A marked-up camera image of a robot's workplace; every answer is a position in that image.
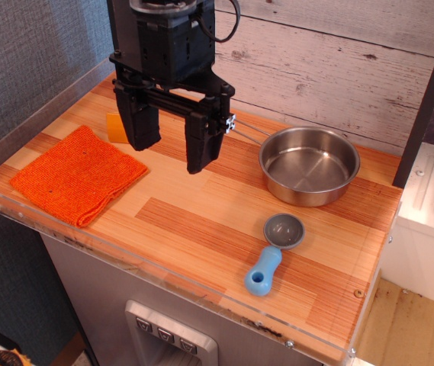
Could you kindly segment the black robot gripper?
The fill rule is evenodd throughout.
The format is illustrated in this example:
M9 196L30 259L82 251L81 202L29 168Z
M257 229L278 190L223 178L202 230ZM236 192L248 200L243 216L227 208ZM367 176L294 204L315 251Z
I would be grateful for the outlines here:
M201 172L233 129L235 90L212 67L219 38L212 1L130 1L137 54L115 51L114 92L128 143L143 151L161 140L159 111L185 119L187 170Z

